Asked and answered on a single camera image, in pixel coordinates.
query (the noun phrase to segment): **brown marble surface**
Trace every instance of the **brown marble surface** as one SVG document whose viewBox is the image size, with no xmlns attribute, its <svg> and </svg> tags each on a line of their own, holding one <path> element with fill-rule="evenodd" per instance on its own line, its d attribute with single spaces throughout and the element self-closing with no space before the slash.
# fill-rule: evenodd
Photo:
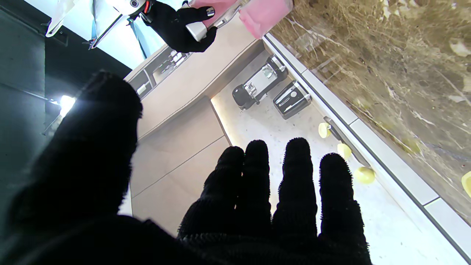
<svg viewBox="0 0 471 265">
<path fill-rule="evenodd" d="M 271 33 L 471 223 L 471 3 L 294 5 Z"/>
</svg>

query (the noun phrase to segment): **finger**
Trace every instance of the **finger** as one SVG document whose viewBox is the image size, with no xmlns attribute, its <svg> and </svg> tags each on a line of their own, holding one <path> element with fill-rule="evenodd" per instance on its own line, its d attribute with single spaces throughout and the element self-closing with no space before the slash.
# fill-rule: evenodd
<svg viewBox="0 0 471 265">
<path fill-rule="evenodd" d="M 328 154 L 320 164 L 322 239 L 351 242 L 366 247 L 360 206 L 353 199 L 352 175 L 345 160 Z"/>
<path fill-rule="evenodd" d="M 229 147 L 224 151 L 215 170 L 204 182 L 201 197 L 183 217 L 180 238 L 201 233 L 232 233 L 243 162 L 244 151 L 239 147 Z"/>
<path fill-rule="evenodd" d="M 249 143 L 245 151 L 242 181 L 236 203 L 239 233 L 268 236 L 271 229 L 270 167 L 268 148 L 264 141 Z"/>
<path fill-rule="evenodd" d="M 216 32 L 217 32 L 218 28 L 216 27 L 212 27 L 208 30 L 208 32 L 206 33 L 206 37 L 204 37 L 203 39 L 201 39 L 199 42 L 195 41 L 194 43 L 194 50 L 195 52 L 205 52 L 209 46 L 211 46 L 211 44 L 214 42 L 214 40 L 216 39 Z"/>
<path fill-rule="evenodd" d="M 316 195 L 312 181 L 312 161 L 308 142 L 291 140 L 286 146 L 279 203 L 273 215 L 277 236 L 317 236 Z"/>
<path fill-rule="evenodd" d="M 11 223 L 54 227 L 116 214 L 128 188 L 141 113 L 128 83 L 99 73 L 33 164 L 32 183 L 15 199 Z"/>
<path fill-rule="evenodd" d="M 194 22 L 208 20 L 215 15 L 213 7 L 181 8 L 177 11 L 181 23 L 188 25 Z"/>
</svg>

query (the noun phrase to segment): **pink container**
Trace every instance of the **pink container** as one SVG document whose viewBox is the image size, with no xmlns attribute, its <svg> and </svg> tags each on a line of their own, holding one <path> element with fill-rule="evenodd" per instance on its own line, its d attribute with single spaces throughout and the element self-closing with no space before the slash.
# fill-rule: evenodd
<svg viewBox="0 0 471 265">
<path fill-rule="evenodd" d="M 193 0 L 190 5 L 193 8 L 214 7 L 215 14 L 211 19 L 203 21 L 206 27 L 209 27 L 214 21 L 220 18 L 229 7 L 234 5 L 238 0 Z"/>
<path fill-rule="evenodd" d="M 240 10 L 239 18 L 249 32 L 260 40 L 292 9 L 292 0 L 251 0 Z"/>
</svg>

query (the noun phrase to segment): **yellow ball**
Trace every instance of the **yellow ball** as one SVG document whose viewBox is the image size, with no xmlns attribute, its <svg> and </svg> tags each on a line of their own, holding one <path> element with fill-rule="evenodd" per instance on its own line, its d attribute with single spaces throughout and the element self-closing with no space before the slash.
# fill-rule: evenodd
<svg viewBox="0 0 471 265">
<path fill-rule="evenodd" d="M 330 130 L 329 130 L 329 124 L 328 123 L 321 123 L 319 124 L 319 135 L 322 137 L 322 138 L 327 138 L 329 137 L 329 135 L 331 134 Z"/>
<path fill-rule="evenodd" d="M 471 197 L 471 171 L 466 173 L 461 179 L 461 184 L 463 185 L 464 190 Z"/>
<path fill-rule="evenodd" d="M 364 166 L 355 170 L 353 177 L 363 184 L 371 184 L 375 179 L 373 169 Z"/>
<path fill-rule="evenodd" d="M 343 159 L 348 160 L 352 155 L 352 149 L 344 143 L 339 143 L 337 145 L 337 153 L 343 157 Z"/>
</svg>

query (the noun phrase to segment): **white bottle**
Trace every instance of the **white bottle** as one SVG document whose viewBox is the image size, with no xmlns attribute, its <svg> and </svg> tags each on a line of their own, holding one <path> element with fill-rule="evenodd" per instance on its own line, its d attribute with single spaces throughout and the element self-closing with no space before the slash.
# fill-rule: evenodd
<svg viewBox="0 0 471 265">
<path fill-rule="evenodd" d="M 189 8 L 190 6 L 185 3 L 181 8 Z M 187 30 L 191 33 L 191 35 L 195 38 L 196 41 L 201 41 L 206 37 L 206 33 L 208 29 L 203 24 L 203 22 L 194 22 L 187 25 Z"/>
</svg>

